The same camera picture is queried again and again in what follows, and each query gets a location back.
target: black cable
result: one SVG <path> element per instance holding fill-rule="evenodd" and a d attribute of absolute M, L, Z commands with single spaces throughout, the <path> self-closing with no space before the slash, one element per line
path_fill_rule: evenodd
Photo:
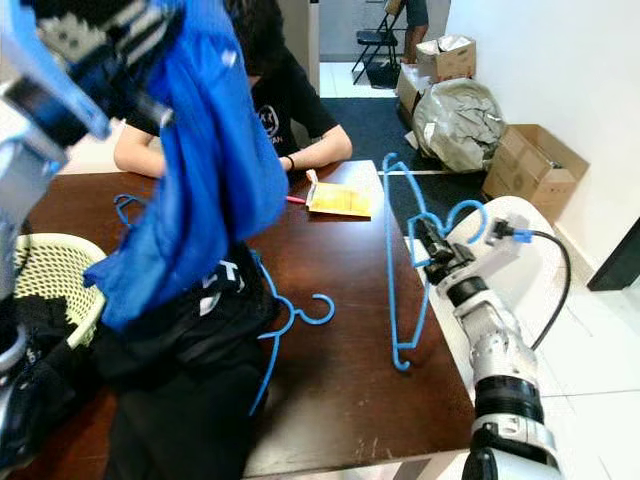
<path fill-rule="evenodd" d="M 22 224 L 22 231 L 25 232 L 27 236 L 27 246 L 25 247 L 26 253 L 24 255 L 24 258 L 22 259 L 22 263 L 20 263 L 20 266 L 18 267 L 18 270 L 16 272 L 16 278 L 22 275 L 22 272 L 27 266 L 27 263 L 29 263 L 29 258 L 31 257 L 31 247 L 32 247 L 31 235 L 33 234 L 33 229 L 31 228 L 31 223 L 29 222 L 28 219 L 25 220 L 24 223 Z"/>
<path fill-rule="evenodd" d="M 547 240 L 550 240 L 553 243 L 555 243 L 558 246 L 558 248 L 560 248 L 560 251 L 562 252 L 562 257 L 564 258 L 564 263 L 567 267 L 567 272 L 564 279 L 564 288 L 562 290 L 562 296 L 560 297 L 558 306 L 554 310 L 553 314 L 551 315 L 551 318 L 549 319 L 545 327 L 542 329 L 542 332 L 540 333 L 536 341 L 533 342 L 533 345 L 531 347 L 532 350 L 536 350 L 542 343 L 542 340 L 544 340 L 544 337 L 547 336 L 547 333 L 549 333 L 549 330 L 551 330 L 551 327 L 553 326 L 556 319 L 558 318 L 558 315 L 560 315 L 560 312 L 562 311 L 562 307 L 564 307 L 564 304 L 567 301 L 567 296 L 569 295 L 569 288 L 571 287 L 571 259 L 569 258 L 569 252 L 567 251 L 567 248 L 556 237 L 549 235 L 548 233 L 540 232 L 537 230 L 533 230 L 532 233 L 536 237 L 546 238 Z"/>

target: person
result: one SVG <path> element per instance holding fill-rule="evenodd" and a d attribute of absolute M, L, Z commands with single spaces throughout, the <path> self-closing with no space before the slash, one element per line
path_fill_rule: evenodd
<path fill-rule="evenodd" d="M 416 45 L 429 30 L 429 13 L 426 0 L 407 0 L 407 31 L 404 36 L 402 63 L 416 63 Z"/>
<path fill-rule="evenodd" d="M 254 108 L 285 171 L 319 168 L 351 158 L 349 136 L 325 109 L 307 75 L 285 47 L 283 17 L 277 0 L 226 0 L 242 46 Z M 291 120 L 301 123 L 310 138 L 300 149 Z M 127 119 L 114 159 L 121 170 L 151 177 L 164 173 L 164 157 L 149 145 L 157 128 L 141 118 Z"/>

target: blue clothing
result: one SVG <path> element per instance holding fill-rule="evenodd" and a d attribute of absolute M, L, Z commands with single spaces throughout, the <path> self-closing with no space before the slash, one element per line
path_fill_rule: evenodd
<path fill-rule="evenodd" d="M 107 297 L 102 321 L 118 331 L 213 271 L 230 244 L 285 205 L 286 176 L 254 113 L 222 0 L 184 6 L 183 29 L 149 85 L 175 113 L 160 133 L 167 173 L 120 248 L 85 272 Z"/>

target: person's hair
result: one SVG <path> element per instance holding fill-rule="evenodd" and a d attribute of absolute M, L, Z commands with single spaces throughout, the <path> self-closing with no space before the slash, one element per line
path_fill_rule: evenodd
<path fill-rule="evenodd" d="M 277 0 L 225 0 L 249 75 L 267 75 L 286 49 Z"/>

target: yellow paper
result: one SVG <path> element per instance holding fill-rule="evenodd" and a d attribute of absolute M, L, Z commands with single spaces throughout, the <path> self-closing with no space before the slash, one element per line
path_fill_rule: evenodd
<path fill-rule="evenodd" d="M 371 191 L 334 183 L 316 183 L 309 211 L 371 217 Z"/>

